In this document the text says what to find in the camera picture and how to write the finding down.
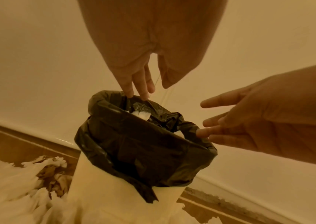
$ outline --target white wall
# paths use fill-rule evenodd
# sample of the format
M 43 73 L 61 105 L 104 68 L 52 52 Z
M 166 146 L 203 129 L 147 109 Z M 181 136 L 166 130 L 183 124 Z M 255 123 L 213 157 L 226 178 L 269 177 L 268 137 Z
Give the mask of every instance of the white wall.
M 150 66 L 157 79 L 155 60 Z M 314 64 L 316 1 L 230 0 L 202 64 L 169 92 L 158 88 L 152 100 L 201 126 L 228 109 L 202 110 L 201 100 Z M 0 125 L 75 147 L 87 102 L 103 89 L 119 86 L 74 0 L 0 1 Z M 201 180 L 301 223 L 316 223 L 315 165 L 217 149 Z M 199 183 L 193 186 L 204 189 Z

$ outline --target brown floor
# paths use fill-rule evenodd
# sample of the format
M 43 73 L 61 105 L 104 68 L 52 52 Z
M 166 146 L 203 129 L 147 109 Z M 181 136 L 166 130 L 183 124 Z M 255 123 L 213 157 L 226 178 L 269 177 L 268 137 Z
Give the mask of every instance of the brown floor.
M 80 151 L 0 127 L 0 160 L 20 165 L 21 162 L 32 161 L 41 155 L 63 157 L 68 162 L 66 174 L 73 175 Z M 261 224 L 259 221 L 217 204 L 204 202 L 187 193 L 183 193 L 178 202 L 184 203 L 184 210 L 200 223 L 207 223 L 212 217 L 218 216 L 223 224 Z

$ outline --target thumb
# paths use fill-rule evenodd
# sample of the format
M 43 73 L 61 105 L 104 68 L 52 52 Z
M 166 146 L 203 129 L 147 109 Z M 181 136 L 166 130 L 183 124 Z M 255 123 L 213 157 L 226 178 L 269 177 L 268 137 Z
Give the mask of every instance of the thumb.
M 246 96 L 226 116 L 220 118 L 218 123 L 225 128 L 239 126 L 248 120 L 261 117 L 261 108 L 261 103 Z

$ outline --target person's right hand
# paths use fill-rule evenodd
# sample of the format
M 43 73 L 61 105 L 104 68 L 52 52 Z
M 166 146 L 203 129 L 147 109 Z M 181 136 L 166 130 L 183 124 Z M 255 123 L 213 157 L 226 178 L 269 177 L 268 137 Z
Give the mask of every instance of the person's right hand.
M 155 91 L 148 68 L 158 54 L 168 88 L 199 65 L 227 0 L 78 0 L 88 31 L 127 97 Z
M 275 75 L 201 102 L 235 105 L 196 135 L 230 147 L 316 164 L 316 66 Z

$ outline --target trash bag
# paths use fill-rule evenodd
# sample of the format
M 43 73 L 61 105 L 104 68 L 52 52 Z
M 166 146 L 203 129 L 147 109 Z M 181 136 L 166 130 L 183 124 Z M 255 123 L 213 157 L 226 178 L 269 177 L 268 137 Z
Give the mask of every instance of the trash bag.
M 131 114 L 151 113 L 148 121 Z M 133 185 L 147 203 L 158 200 L 153 186 L 187 186 L 217 155 L 198 127 L 150 100 L 101 91 L 90 99 L 90 117 L 75 142 L 96 167 Z M 182 131 L 185 139 L 174 134 Z

